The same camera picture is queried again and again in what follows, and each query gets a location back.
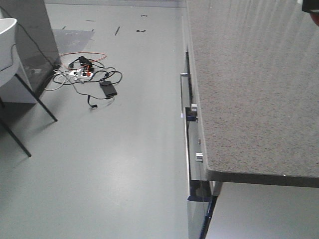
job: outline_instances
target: baseboard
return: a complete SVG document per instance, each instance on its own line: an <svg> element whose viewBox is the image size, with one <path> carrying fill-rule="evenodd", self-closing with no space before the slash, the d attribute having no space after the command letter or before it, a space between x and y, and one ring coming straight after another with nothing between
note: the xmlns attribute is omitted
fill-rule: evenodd
<svg viewBox="0 0 319 239"><path fill-rule="evenodd" d="M76 5L186 7L184 0L45 0L44 2Z"/></svg>

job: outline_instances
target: white chair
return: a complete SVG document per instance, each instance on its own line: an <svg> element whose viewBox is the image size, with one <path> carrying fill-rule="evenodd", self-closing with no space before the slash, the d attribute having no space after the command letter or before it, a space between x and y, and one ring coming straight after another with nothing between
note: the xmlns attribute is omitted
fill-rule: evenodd
<svg viewBox="0 0 319 239"><path fill-rule="evenodd" d="M28 84L17 74L18 69L24 72L23 66L20 62L16 50L15 42L15 28L17 20L14 18L0 19L0 87L11 80L13 77L17 78L21 84L30 92L30 94L36 99L36 101L45 109L45 111L53 118L54 121L58 121L56 117L49 111L49 109L43 104L38 96L31 90ZM4 107L4 103L0 98L0 105ZM23 151L31 157L30 152L24 147L21 141L14 135L8 125L0 118L0 124L5 130L14 138Z"/></svg>

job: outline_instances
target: black mark on floor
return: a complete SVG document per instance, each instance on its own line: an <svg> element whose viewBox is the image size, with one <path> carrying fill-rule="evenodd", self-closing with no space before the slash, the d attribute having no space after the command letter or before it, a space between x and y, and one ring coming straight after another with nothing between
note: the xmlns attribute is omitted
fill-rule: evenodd
<svg viewBox="0 0 319 239"><path fill-rule="evenodd" d="M120 30L120 26L118 27L118 29L116 30L116 32L115 32L115 36L118 34L118 32L119 32L119 30Z"/></svg>

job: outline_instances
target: extension cord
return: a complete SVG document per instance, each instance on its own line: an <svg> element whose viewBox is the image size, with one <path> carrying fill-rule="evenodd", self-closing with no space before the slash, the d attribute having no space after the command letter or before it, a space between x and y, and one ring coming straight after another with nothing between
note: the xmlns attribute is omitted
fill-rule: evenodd
<svg viewBox="0 0 319 239"><path fill-rule="evenodd" d="M88 72L87 71L82 71L81 69L73 70L70 72L69 76L75 77L78 80L81 80L82 82L84 81L89 81L92 79L93 73L89 72L90 76L87 76Z"/></svg>

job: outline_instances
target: chair leg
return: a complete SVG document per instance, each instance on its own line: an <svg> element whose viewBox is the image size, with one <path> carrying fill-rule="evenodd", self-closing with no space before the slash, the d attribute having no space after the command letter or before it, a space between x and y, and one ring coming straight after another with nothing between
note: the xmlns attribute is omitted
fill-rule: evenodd
<svg viewBox="0 0 319 239"><path fill-rule="evenodd" d="M2 99L1 99L1 97L0 97L0 106L1 106L2 108L5 107L5 106L4 106L4 103L3 103Z"/></svg>
<svg viewBox="0 0 319 239"><path fill-rule="evenodd" d="M0 124L5 128L5 130L12 136L12 138L16 141L16 143L23 149L23 151L28 155L28 157L31 157L30 152L24 147L24 145L21 143L21 141L15 136L15 134L11 131L8 125L0 118Z"/></svg>
<svg viewBox="0 0 319 239"><path fill-rule="evenodd" d="M18 75L15 74L15 77L23 84L23 86L30 92L30 94L38 101L38 103L45 109L45 111L51 116L51 118L57 122L57 118L51 113L51 111L44 105L44 103L39 99L38 96L35 95L35 93L30 89L30 87L23 81L23 79Z"/></svg>

